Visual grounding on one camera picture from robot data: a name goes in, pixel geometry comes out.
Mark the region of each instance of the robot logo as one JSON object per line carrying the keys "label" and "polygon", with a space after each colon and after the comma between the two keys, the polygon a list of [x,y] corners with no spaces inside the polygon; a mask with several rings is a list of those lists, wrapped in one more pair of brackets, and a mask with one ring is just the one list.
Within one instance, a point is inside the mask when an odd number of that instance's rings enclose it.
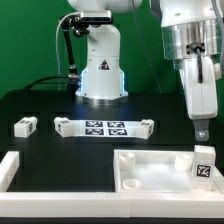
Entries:
{"label": "robot logo", "polygon": [[100,70],[110,70],[109,65],[106,60],[103,61],[103,63],[99,67]]}

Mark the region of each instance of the white plastic part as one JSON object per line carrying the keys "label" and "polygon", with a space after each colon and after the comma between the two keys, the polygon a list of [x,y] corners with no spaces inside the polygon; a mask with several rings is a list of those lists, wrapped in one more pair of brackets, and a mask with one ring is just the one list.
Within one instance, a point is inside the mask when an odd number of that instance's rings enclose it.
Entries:
{"label": "white plastic part", "polygon": [[76,94],[95,101],[127,96],[124,73],[119,66],[119,31],[111,25],[90,27],[89,30],[87,66]]}
{"label": "white plastic part", "polygon": [[99,121],[99,120],[69,120],[68,118],[55,118],[55,130],[62,137],[118,137],[147,139],[153,132],[153,128],[147,133],[143,128],[139,132],[141,122],[138,121]]}
{"label": "white plastic part", "polygon": [[139,190],[142,188],[141,181],[137,179],[126,179],[123,181],[123,188],[125,190]]}
{"label": "white plastic part", "polygon": [[192,168],[192,156],[188,153],[178,153],[175,158],[175,169],[181,172],[190,171]]}
{"label": "white plastic part", "polygon": [[6,192],[17,169],[19,152],[8,152],[0,163],[0,192]]}
{"label": "white plastic part", "polygon": [[192,188],[211,191],[216,153],[214,147],[196,145],[192,171]]}
{"label": "white plastic part", "polygon": [[62,137],[71,137],[74,136],[74,124],[70,122],[68,118],[60,118],[56,117],[54,119],[55,130],[62,136]]}
{"label": "white plastic part", "polygon": [[136,136],[144,139],[148,139],[154,131],[153,120],[142,120],[140,125],[137,127]]}
{"label": "white plastic part", "polygon": [[[77,11],[110,10],[112,12],[129,12],[132,10],[131,0],[68,0],[69,4]],[[134,0],[138,8],[142,0]]]}
{"label": "white plastic part", "polygon": [[162,27],[215,19],[211,0],[160,0]]}
{"label": "white plastic part", "polygon": [[188,115],[191,119],[210,119],[217,115],[215,72],[210,57],[202,57],[203,83],[198,82],[197,58],[184,59],[180,70]]}
{"label": "white plastic part", "polygon": [[15,137],[27,138],[36,130],[36,126],[36,117],[24,117],[14,125],[14,135]]}
{"label": "white plastic part", "polygon": [[[138,173],[119,170],[119,153],[123,150],[115,150],[114,167],[115,181],[119,184],[121,176],[135,175]],[[142,182],[142,189],[134,191],[123,189],[116,193],[0,193],[0,217],[16,218],[44,218],[44,217],[83,217],[83,218],[130,218],[130,217],[158,217],[158,218],[224,218],[224,178],[214,168],[214,188],[212,191],[192,190],[189,186],[189,172],[177,172],[174,168],[175,156],[178,152],[171,151],[132,151],[136,155],[137,166],[142,165],[140,176],[152,178],[152,171],[156,165],[171,174],[175,172],[178,176],[167,176],[166,173],[158,173],[155,181],[160,181],[167,189],[167,182],[186,184],[189,189],[181,189],[178,193],[157,189],[145,190]]]}
{"label": "white plastic part", "polygon": [[120,168],[131,170],[135,167],[135,154],[131,152],[121,152],[119,154]]}

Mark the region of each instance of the black cable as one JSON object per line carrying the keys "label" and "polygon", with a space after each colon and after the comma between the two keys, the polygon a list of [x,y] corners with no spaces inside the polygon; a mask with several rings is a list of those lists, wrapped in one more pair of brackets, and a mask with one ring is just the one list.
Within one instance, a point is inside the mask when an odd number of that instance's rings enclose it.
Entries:
{"label": "black cable", "polygon": [[201,59],[201,50],[197,48],[197,61],[198,61],[198,82],[203,83],[203,71],[202,71],[202,59]]}
{"label": "black cable", "polygon": [[31,83],[31,84],[25,86],[23,89],[24,89],[24,90],[29,90],[29,89],[31,89],[33,86],[38,85],[38,84],[40,84],[40,83],[42,83],[42,82],[44,82],[44,81],[53,80],[53,79],[61,79],[61,78],[68,78],[68,76],[67,76],[67,75],[61,75],[61,76],[49,76],[49,77],[45,77],[45,78],[42,78],[42,79],[38,79],[38,80],[36,80],[35,82],[33,82],[33,83]]}

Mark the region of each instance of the cable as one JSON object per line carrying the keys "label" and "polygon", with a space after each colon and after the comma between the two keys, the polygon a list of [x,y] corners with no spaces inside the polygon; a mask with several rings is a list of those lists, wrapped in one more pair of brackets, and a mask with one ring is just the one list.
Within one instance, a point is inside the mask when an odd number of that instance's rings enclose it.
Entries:
{"label": "cable", "polygon": [[149,67],[150,67],[150,69],[151,69],[151,72],[152,72],[152,74],[153,74],[153,76],[154,76],[154,79],[155,79],[155,81],[156,81],[156,84],[157,84],[157,86],[158,86],[158,88],[159,88],[159,91],[160,91],[160,93],[163,93],[163,90],[162,90],[162,87],[161,87],[161,85],[160,85],[158,76],[157,76],[156,71],[155,71],[155,69],[154,69],[154,67],[153,67],[153,63],[152,63],[151,57],[150,57],[149,53],[148,53],[147,50],[146,50],[146,49],[147,49],[147,46],[146,46],[146,42],[145,42],[145,40],[144,40],[144,38],[143,38],[143,35],[142,35],[142,31],[141,31],[140,25],[139,25],[139,23],[138,23],[138,19],[137,19],[137,14],[136,14],[136,8],[135,8],[134,0],[132,0],[132,8],[133,8],[133,15],[134,15],[135,25],[136,25],[136,28],[137,28],[137,33],[138,33],[138,36],[139,36],[139,39],[140,39],[140,43],[141,43],[142,48],[143,48],[143,50],[144,50],[144,53],[145,53],[147,62],[148,62],[148,64],[149,64]]}
{"label": "cable", "polygon": [[35,85],[44,84],[44,83],[42,83],[44,81],[53,80],[53,79],[62,79],[62,78],[68,78],[68,76],[49,76],[49,77],[46,77],[46,78],[38,79],[35,82],[25,86],[23,89],[24,90],[29,90]]}
{"label": "cable", "polygon": [[218,21],[218,25],[221,29],[222,47],[221,47],[221,54],[220,54],[220,67],[221,67],[221,72],[224,73],[224,24],[223,24],[222,17],[220,15],[216,0],[212,0],[212,6]]}
{"label": "cable", "polygon": [[77,12],[70,13],[63,17],[63,19],[59,22],[57,30],[56,30],[56,57],[57,57],[57,64],[58,64],[58,75],[61,75],[61,61],[60,61],[60,54],[59,54],[59,30],[61,28],[62,23],[69,17],[73,15],[78,15]]}

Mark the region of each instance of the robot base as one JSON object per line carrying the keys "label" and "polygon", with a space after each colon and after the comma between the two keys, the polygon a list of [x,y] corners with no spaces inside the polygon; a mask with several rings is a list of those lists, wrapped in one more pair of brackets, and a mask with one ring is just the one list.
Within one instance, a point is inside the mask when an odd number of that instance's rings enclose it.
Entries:
{"label": "robot base", "polygon": [[76,99],[83,103],[88,103],[92,105],[117,105],[126,103],[128,101],[128,95],[121,96],[116,99],[96,99],[96,98],[89,98],[86,96],[76,95]]}

